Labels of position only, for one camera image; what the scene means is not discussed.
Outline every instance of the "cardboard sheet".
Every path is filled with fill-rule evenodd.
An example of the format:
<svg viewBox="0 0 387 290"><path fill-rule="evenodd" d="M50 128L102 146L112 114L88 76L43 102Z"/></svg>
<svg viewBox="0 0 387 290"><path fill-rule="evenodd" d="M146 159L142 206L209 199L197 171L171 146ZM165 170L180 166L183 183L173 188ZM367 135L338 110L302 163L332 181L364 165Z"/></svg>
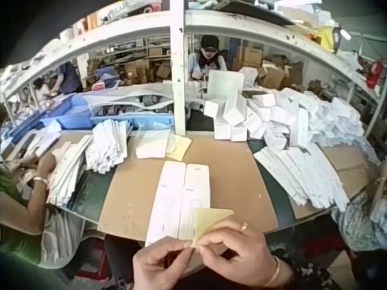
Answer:
<svg viewBox="0 0 387 290"><path fill-rule="evenodd" d="M135 157L132 138L128 156L113 177L98 230L135 240L145 240L165 160ZM183 162L210 167L211 207L228 208L242 221L273 231L278 221L262 176L247 143L194 136Z"/></svg>
<svg viewBox="0 0 387 290"><path fill-rule="evenodd" d="M375 177L374 171L370 168L360 148L350 145L339 145L324 147L323 152L329 159L340 180L343 182L344 190L352 199ZM304 206L298 206L291 200L294 216L302 219L312 214L326 213L328 210L318 210L307 202Z"/></svg>

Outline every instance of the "stack of white paper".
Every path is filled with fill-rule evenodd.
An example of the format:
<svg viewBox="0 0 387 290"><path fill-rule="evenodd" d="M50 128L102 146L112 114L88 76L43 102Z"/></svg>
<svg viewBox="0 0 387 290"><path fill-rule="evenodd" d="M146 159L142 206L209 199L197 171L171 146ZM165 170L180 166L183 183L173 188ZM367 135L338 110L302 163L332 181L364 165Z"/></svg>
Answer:
<svg viewBox="0 0 387 290"><path fill-rule="evenodd" d="M340 211L345 211L349 200L339 176L316 144L309 144L306 151L297 147L273 151L265 147L254 157L298 205L310 200L316 208L336 204Z"/></svg>
<svg viewBox="0 0 387 290"><path fill-rule="evenodd" d="M50 193L47 203L66 205L75 191L79 167L83 153L91 142L91 136L84 136L77 144L66 142L60 149L53 151L57 165L48 179Z"/></svg>
<svg viewBox="0 0 387 290"><path fill-rule="evenodd" d="M132 129L128 121L112 119L93 129L93 141L86 149L86 169L105 174L128 156L126 139Z"/></svg>

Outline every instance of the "stack of paper sheets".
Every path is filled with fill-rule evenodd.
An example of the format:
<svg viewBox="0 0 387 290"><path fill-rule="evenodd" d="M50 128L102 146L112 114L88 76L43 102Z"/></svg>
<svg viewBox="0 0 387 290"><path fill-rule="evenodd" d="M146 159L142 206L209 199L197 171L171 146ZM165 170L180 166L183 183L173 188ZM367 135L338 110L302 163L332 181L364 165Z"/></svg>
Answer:
<svg viewBox="0 0 387 290"><path fill-rule="evenodd" d="M307 145L305 150L290 147L273 151L265 147L254 157L298 205L310 200L315 208L336 204L340 211L345 211L349 200L340 178L316 144Z"/></svg>
<svg viewBox="0 0 387 290"><path fill-rule="evenodd" d="M181 161L192 142L173 134L170 129L139 132L138 139L135 149L138 159L169 157Z"/></svg>
<svg viewBox="0 0 387 290"><path fill-rule="evenodd" d="M132 130L128 121L112 119L93 129L93 141L86 149L86 169L105 174L128 156L126 139Z"/></svg>
<svg viewBox="0 0 387 290"><path fill-rule="evenodd" d="M91 136L84 136L77 144L66 142L60 149L53 151L56 167L48 179L47 203L57 206L67 205L76 188L83 153L91 142Z"/></svg>

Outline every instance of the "green table surface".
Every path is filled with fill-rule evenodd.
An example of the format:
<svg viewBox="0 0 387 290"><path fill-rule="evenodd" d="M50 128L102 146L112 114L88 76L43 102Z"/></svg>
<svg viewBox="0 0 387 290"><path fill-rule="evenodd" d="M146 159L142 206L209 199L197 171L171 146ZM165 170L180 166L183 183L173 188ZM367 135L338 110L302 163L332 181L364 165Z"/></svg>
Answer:
<svg viewBox="0 0 387 290"><path fill-rule="evenodd" d="M251 140L247 144L252 153L258 152L264 147L264 142L259 140ZM278 220L278 230L292 227L297 223L311 218L309 216L304 219L296 219L286 191L260 163L256 163L272 200ZM115 169L104 175L94 172L88 173L80 185L78 195L68 209L88 221L98 223L114 172Z"/></svg>

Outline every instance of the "red object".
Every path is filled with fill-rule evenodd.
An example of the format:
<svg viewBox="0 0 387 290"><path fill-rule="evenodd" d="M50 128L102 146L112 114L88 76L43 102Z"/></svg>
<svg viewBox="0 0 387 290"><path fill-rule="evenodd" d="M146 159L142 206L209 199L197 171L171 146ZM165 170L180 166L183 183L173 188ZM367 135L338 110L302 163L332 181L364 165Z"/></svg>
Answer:
<svg viewBox="0 0 387 290"><path fill-rule="evenodd" d="M76 276L80 278L99 281L101 283L107 282L111 279L111 270L108 258L105 253L105 247L103 246L103 240L95 239L94 250L99 250L102 252L97 272L88 272L79 269Z"/></svg>
<svg viewBox="0 0 387 290"><path fill-rule="evenodd" d="M380 61L374 62L371 64L371 71L369 72L369 75L367 76L367 86L370 89L374 89L377 81L379 80L380 76L382 75L383 71L383 64Z"/></svg>

